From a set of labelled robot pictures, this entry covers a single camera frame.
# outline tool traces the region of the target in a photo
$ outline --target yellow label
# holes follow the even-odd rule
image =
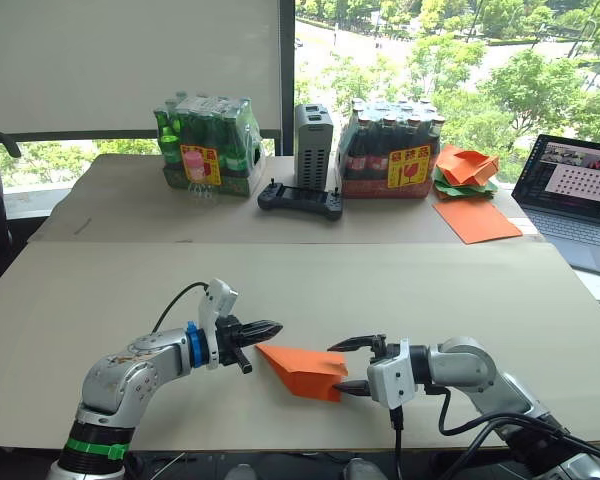
[[[220,179],[220,165],[218,164],[218,151],[215,148],[204,148],[197,145],[180,145],[180,152],[182,153],[182,162],[184,163],[184,171],[187,174],[187,178],[190,182],[193,182],[191,178],[191,172],[187,167],[185,161],[185,153],[187,152],[200,152],[204,159],[204,173],[205,177],[203,181],[196,180],[195,183],[203,183],[205,185],[221,185],[222,180]]]
[[[424,182],[427,179],[430,158],[429,145],[391,152],[387,187],[398,188]]]

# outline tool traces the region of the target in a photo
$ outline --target orange paper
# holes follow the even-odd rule
[[[484,187],[489,178],[498,172],[498,157],[447,145],[438,155],[436,165],[451,186]]]
[[[256,345],[256,348],[294,395],[340,401],[340,392],[333,385],[340,383],[349,373],[344,355],[263,344]]]
[[[463,198],[436,203],[442,218],[464,243],[519,237],[522,232],[484,198]]]

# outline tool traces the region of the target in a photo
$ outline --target robotic arm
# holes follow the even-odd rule
[[[374,354],[367,368],[368,380],[344,382],[335,387],[352,395],[370,396],[391,410],[392,420],[398,410],[401,418],[401,406],[415,396],[417,385],[424,385],[425,392],[436,394],[441,387],[450,386],[465,393],[482,414],[523,414],[544,422],[554,431],[568,434],[523,385],[496,368],[493,359],[473,338],[454,337],[426,347],[410,346],[408,340],[387,345],[384,335],[372,335],[350,338],[329,350],[349,352],[361,347],[371,347]],[[546,432],[520,425],[500,425],[495,432],[534,478],[600,479],[600,460],[594,456],[552,440]]]
[[[251,372],[241,348],[272,338],[282,325],[241,324],[230,315],[237,297],[214,279],[198,308],[200,328],[189,322],[186,329],[144,335],[91,367],[69,439],[47,480],[122,480],[123,457],[158,388],[203,365],[238,363],[242,373]]]

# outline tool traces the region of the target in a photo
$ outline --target black game controller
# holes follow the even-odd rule
[[[291,208],[305,212],[319,213],[329,220],[342,216],[342,195],[308,188],[287,187],[281,183],[271,183],[258,195],[258,206],[263,210]]]

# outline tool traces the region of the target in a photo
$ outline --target laptop keyboard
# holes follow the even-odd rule
[[[525,213],[540,233],[600,246],[600,227],[530,211]]]

